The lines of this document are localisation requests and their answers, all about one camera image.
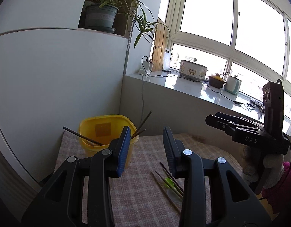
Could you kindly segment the right pink sleeve forearm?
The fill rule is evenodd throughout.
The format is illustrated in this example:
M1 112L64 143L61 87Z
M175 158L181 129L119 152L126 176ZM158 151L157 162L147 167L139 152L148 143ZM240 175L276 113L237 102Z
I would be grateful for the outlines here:
M285 207L291 207L291 167L289 162L283 163L278 182L272 187L263 188L261 194L272 206L273 213L279 213Z

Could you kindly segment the right gloved hand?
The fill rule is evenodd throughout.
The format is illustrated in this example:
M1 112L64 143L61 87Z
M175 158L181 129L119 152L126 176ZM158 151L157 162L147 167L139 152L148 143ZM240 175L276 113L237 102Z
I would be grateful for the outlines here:
M262 158L255 150L247 145L241 145L239 155L242 159L243 173L242 178L247 185L259 182L264 170L269 169L263 188L270 189L275 186L284 175L284 156L266 155Z

